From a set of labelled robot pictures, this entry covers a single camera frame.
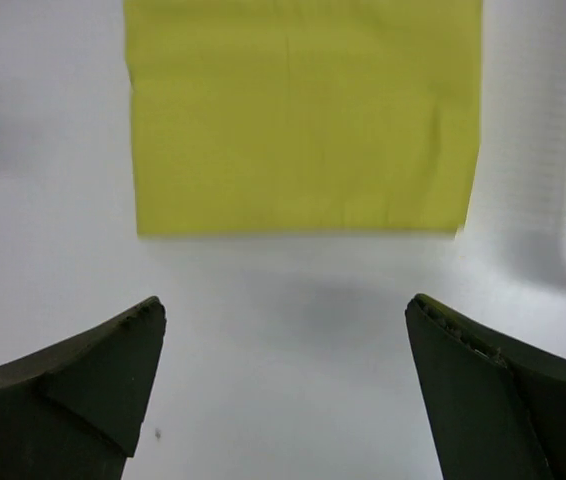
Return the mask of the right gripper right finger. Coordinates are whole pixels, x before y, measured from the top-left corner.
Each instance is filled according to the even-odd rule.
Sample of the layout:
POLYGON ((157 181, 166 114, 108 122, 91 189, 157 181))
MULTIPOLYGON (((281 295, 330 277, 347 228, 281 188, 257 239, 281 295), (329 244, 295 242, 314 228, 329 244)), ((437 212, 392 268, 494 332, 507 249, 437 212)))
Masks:
POLYGON ((424 294, 406 326, 446 479, 566 479, 566 359, 424 294))

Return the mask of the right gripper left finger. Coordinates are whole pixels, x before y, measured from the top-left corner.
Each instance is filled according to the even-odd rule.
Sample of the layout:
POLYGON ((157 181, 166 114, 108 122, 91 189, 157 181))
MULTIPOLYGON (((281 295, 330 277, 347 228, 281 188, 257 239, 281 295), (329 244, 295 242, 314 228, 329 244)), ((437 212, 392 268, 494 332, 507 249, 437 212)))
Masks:
POLYGON ((149 297, 0 365, 0 479, 119 479, 139 442, 166 330, 149 297))

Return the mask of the yellow-green trousers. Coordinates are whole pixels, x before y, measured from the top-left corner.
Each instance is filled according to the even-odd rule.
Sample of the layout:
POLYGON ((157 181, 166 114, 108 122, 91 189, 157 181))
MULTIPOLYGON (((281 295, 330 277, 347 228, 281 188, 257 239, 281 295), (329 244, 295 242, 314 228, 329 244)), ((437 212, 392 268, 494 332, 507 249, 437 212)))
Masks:
POLYGON ((137 230, 455 232, 479 1, 127 1, 137 230))

